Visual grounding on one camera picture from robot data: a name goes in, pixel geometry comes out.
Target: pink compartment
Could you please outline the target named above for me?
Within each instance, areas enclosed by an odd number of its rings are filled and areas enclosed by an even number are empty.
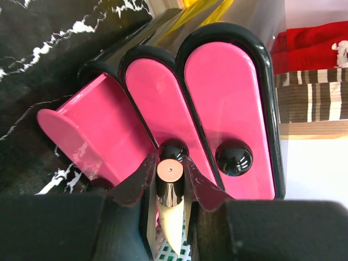
[[[174,74],[155,60],[138,59],[127,69],[126,84],[157,143],[182,140],[199,170],[216,184]]]
[[[120,85],[100,75],[57,111],[43,109],[47,136],[89,179],[118,185],[155,151]]]
[[[228,138],[240,139],[252,150],[253,165],[247,173],[228,177],[220,172],[227,192],[236,199],[274,199],[259,87],[250,57],[230,43],[207,43],[191,53],[184,73],[213,154]]]

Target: pink organizer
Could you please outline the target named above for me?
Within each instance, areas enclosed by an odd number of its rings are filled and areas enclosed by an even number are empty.
[[[118,185],[155,151],[120,85],[103,74],[57,111],[40,110],[38,122],[90,180]]]
[[[253,153],[253,164],[245,174],[229,177],[220,172],[226,191],[236,199],[274,199],[262,104],[251,58],[230,43],[207,43],[191,53],[184,75],[212,153],[229,138],[245,142]]]
[[[126,85],[157,143],[183,141],[199,170],[216,184],[174,74],[158,61],[138,59],[127,68]]]

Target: black round knob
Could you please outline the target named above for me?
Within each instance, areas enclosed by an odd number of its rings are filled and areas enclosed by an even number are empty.
[[[240,176],[252,165],[251,149],[240,140],[223,142],[216,150],[215,159],[219,169],[228,176]]]
[[[159,159],[176,159],[179,162],[183,161],[183,156],[189,155],[189,150],[186,145],[178,139],[166,140],[159,146]]]

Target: brown striped cloth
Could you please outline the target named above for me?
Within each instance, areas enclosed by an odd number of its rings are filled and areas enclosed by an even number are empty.
[[[348,119],[348,68],[276,75],[280,123]]]

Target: red towel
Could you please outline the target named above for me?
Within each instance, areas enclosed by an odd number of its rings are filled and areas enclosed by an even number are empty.
[[[282,32],[271,50],[274,73],[333,69],[337,51],[332,45],[343,40],[348,40],[348,21]]]

